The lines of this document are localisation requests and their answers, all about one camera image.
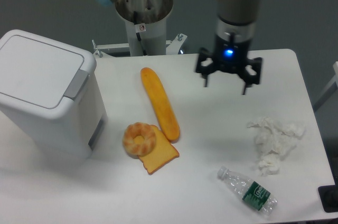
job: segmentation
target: black object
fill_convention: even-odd
[[[325,212],[338,212],[338,187],[336,185],[321,186],[319,196]]]
[[[262,58],[248,59],[247,54],[250,46],[250,41],[242,43],[234,43],[234,34],[230,34],[230,41],[223,40],[219,36],[215,37],[215,49],[211,53],[205,48],[201,48],[196,64],[196,72],[202,75],[205,79],[205,87],[208,85],[208,75],[216,71],[227,73],[236,73],[249,87],[252,84],[260,83],[260,72]],[[202,62],[208,58],[212,60],[207,66],[203,66]],[[251,75],[246,66],[251,66],[256,73]]]

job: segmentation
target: bread slice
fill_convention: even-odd
[[[139,159],[143,162],[143,166],[149,175],[153,174],[171,160],[180,156],[180,153],[168,141],[157,126],[152,125],[152,127],[156,134],[156,145],[149,154],[139,156]],[[142,136],[137,136],[134,141],[136,144],[140,144],[143,141],[143,138]]]

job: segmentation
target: blue led light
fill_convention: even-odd
[[[233,50],[228,49],[224,51],[224,56],[229,58],[229,57],[232,57],[232,55],[233,55]]]

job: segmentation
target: metal bracket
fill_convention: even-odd
[[[320,97],[312,106],[313,111],[316,112],[338,89],[338,62],[333,64],[335,76],[323,88]]]
[[[173,41],[167,40],[166,55],[184,54],[183,44],[185,43],[186,40],[187,36],[182,33],[178,34]],[[94,54],[98,55],[100,58],[103,57],[102,52],[107,54],[129,52],[128,43],[96,45],[94,40],[91,41],[93,43],[93,48],[95,50]]]

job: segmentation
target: white table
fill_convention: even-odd
[[[109,122],[90,159],[51,151],[46,156],[0,115],[0,223],[271,223],[336,218],[325,213],[317,188],[334,184],[296,55],[262,56],[261,84],[241,96],[236,75],[214,73],[209,87],[194,73],[196,55],[97,59],[96,76]],[[128,156],[121,139],[127,125],[157,125],[139,72],[159,75],[181,127],[180,157],[148,175]],[[271,116],[304,122],[304,138],[280,173],[258,175],[255,129],[247,122]],[[241,172],[279,200],[270,217],[246,207],[217,179],[220,166]]]

